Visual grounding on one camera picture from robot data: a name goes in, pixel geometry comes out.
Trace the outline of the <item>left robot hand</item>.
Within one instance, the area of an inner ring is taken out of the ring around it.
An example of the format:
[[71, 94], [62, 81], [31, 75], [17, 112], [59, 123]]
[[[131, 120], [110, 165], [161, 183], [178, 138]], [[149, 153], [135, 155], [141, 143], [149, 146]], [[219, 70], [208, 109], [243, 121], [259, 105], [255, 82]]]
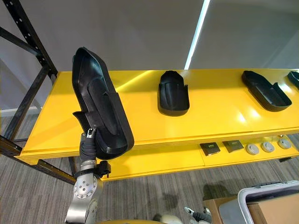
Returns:
[[79, 145], [79, 157], [81, 163], [96, 160], [95, 128], [89, 128], [87, 133], [82, 133]]

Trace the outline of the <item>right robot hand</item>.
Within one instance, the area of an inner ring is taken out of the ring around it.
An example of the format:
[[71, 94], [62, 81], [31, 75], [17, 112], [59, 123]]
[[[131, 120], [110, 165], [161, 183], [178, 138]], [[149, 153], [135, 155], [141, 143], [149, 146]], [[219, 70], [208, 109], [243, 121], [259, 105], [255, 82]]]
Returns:
[[188, 207], [184, 207], [184, 211], [187, 212], [197, 224], [212, 223], [212, 214], [208, 207], [204, 207], [203, 212], [197, 212]]

